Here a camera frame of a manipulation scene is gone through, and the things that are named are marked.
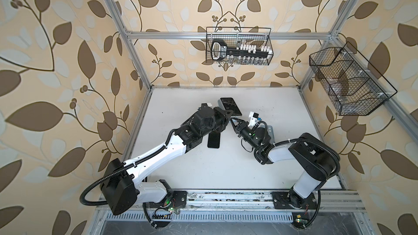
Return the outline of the black smartphone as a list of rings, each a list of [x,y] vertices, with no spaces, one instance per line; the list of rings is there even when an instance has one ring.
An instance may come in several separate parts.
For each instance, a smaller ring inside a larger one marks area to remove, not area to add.
[[[207,146],[210,149],[220,148],[221,134],[219,132],[211,132],[209,134]]]
[[[242,116],[238,105],[232,97],[221,97],[220,101],[226,111],[233,111],[233,116]]]

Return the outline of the light blue phone case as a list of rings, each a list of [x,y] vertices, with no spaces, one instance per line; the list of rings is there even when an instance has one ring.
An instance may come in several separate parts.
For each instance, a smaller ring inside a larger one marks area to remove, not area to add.
[[[273,130],[273,126],[268,125],[267,126],[267,131],[268,131],[268,135],[270,137],[270,143],[274,144],[275,143],[275,138],[274,138],[274,130]]]

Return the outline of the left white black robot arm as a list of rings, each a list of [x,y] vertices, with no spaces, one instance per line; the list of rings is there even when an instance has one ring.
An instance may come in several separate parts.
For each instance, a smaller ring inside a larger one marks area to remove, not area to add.
[[[137,204],[164,203],[171,200],[172,189],[165,180],[145,179],[172,159],[182,156],[202,143],[210,133],[222,133],[233,111],[201,107],[180,127],[170,130],[166,140],[150,151],[124,162],[111,161],[104,177],[89,185],[80,195],[84,206],[108,205],[113,215],[120,215]]]

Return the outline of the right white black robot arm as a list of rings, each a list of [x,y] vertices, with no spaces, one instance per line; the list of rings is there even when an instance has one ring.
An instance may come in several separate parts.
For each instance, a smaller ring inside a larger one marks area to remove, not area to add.
[[[285,196],[273,196],[273,199],[296,209],[305,209],[308,213],[309,201],[315,200],[315,212],[306,219],[296,217],[292,225],[298,230],[308,229],[315,221],[320,210],[322,195],[320,189],[341,169],[340,156],[313,135],[304,133],[295,139],[274,143],[267,124],[260,121],[250,127],[249,123],[233,117],[231,125],[241,142],[251,146],[249,152],[262,165],[294,160],[303,168],[296,183]]]

